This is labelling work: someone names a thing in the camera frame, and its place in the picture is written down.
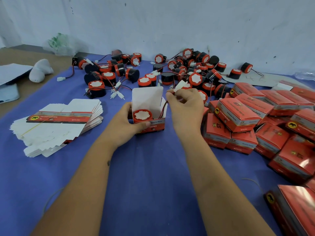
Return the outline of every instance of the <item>person's left hand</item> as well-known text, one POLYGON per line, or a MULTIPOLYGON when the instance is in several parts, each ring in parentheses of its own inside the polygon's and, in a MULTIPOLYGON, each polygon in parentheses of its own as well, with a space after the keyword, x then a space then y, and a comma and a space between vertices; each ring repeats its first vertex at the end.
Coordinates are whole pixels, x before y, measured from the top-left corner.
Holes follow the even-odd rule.
POLYGON ((125 103, 107 125, 96 142, 108 144, 115 151, 119 146, 129 141, 136 133, 150 127, 149 121, 131 124, 128 114, 132 115, 131 102, 125 103))

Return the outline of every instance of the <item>forearm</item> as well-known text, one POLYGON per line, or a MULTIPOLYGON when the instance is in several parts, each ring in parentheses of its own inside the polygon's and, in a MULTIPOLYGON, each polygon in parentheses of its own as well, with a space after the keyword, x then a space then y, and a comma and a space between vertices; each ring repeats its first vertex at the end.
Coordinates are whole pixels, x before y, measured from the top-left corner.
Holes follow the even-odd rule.
POLYGON ((208 235, 274 235, 200 133, 181 142, 208 235))
POLYGON ((113 152, 103 142, 92 145, 33 235, 98 235, 113 152))

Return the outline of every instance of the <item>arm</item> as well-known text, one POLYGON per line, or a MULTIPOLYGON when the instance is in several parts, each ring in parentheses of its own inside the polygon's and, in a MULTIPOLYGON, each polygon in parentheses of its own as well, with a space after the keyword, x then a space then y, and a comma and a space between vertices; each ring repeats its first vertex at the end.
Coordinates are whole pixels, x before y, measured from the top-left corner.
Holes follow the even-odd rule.
POLYGON ((166 97, 186 153, 191 181, 208 235, 275 235, 223 169, 200 133, 203 101, 196 89, 166 97))
POLYGON ((150 122, 130 124, 126 103, 93 143, 60 196, 47 210, 32 235, 98 235, 109 166, 114 151, 150 122))

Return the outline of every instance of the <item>brown surface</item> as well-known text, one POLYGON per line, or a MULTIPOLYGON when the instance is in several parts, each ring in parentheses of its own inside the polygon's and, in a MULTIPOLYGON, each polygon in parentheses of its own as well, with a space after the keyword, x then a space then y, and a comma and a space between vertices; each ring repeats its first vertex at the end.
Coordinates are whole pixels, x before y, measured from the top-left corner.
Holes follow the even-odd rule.
POLYGON ((23 51, 11 48, 0 49, 0 65, 16 63, 34 66, 34 64, 40 59, 48 59, 54 73, 46 75, 45 80, 41 83, 33 83, 27 77, 19 80, 17 84, 20 98, 12 102, 0 104, 0 118, 9 112, 14 106, 26 99, 30 94, 42 87, 53 76, 68 69, 71 66, 72 61, 72 57, 69 56, 63 57, 53 54, 23 51))

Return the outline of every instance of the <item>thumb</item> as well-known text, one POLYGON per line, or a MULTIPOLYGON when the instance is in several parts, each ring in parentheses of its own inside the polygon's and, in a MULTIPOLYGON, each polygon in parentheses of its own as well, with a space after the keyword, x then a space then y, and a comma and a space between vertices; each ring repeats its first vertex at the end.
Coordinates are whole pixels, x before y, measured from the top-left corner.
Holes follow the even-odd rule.
POLYGON ((150 127, 151 123, 150 123, 150 121, 145 121, 145 122, 132 124, 132 126, 133 126, 135 134, 136 134, 136 133, 138 133, 138 132, 140 132, 142 130, 145 130, 148 127, 150 127))
POLYGON ((178 104, 176 96, 172 95, 172 93, 170 93, 170 92, 166 93, 166 99, 167 99, 169 106, 171 108, 174 107, 176 104, 178 104))

